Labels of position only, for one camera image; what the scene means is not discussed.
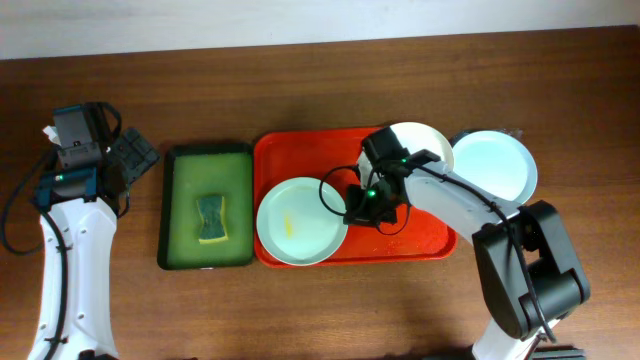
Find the light green round plate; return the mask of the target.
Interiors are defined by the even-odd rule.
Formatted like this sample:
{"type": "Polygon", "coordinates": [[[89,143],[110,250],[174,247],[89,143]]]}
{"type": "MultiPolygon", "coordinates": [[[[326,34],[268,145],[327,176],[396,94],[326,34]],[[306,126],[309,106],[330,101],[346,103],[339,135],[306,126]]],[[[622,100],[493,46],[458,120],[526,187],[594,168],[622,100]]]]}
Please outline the light green round plate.
{"type": "Polygon", "coordinates": [[[311,177],[285,180],[260,202],[259,243],[284,264],[316,265],[342,246],[348,232],[345,210],[342,196],[331,185],[311,177]]]}

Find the light blue round plate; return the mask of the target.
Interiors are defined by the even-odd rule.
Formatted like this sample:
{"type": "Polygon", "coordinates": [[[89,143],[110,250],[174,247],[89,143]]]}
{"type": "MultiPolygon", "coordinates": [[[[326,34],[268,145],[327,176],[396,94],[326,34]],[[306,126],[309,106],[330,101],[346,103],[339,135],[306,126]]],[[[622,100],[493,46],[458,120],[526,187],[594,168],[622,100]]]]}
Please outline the light blue round plate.
{"type": "Polygon", "coordinates": [[[483,190],[520,204],[534,194],[538,169],[516,138],[495,130],[475,131],[453,145],[454,172],[483,190]]]}

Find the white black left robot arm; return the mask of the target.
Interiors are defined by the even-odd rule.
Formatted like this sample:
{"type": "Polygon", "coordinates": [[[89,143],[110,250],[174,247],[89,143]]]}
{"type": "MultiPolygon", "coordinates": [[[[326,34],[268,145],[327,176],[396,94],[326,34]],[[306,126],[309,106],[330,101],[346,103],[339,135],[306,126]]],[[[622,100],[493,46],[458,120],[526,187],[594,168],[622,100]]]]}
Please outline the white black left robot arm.
{"type": "Polygon", "coordinates": [[[109,269],[119,211],[98,189],[94,164],[43,174],[40,213],[44,275],[30,359],[117,359],[109,269]]]}

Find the yellow green scrub sponge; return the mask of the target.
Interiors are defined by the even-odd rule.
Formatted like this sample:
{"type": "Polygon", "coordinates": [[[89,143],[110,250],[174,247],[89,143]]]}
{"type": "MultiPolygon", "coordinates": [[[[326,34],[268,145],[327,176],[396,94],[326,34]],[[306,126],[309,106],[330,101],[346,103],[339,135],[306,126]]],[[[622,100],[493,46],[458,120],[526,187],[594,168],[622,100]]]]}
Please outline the yellow green scrub sponge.
{"type": "Polygon", "coordinates": [[[201,244],[219,243],[228,239],[226,229],[225,197],[218,194],[207,195],[196,201],[201,218],[199,242],[201,244]]]}

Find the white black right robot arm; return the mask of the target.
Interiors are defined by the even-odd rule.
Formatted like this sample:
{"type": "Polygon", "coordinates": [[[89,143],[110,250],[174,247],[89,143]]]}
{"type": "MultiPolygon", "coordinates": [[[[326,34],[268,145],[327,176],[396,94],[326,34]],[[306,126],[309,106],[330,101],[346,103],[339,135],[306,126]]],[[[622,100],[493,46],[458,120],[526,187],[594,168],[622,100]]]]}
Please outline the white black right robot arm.
{"type": "Polygon", "coordinates": [[[399,205],[427,212],[474,249],[491,320],[470,347],[450,359],[583,359],[559,345],[553,327],[590,297],[591,288],[557,210],[491,195],[425,156],[351,166],[360,185],[347,190],[350,225],[377,226],[399,205]]]}

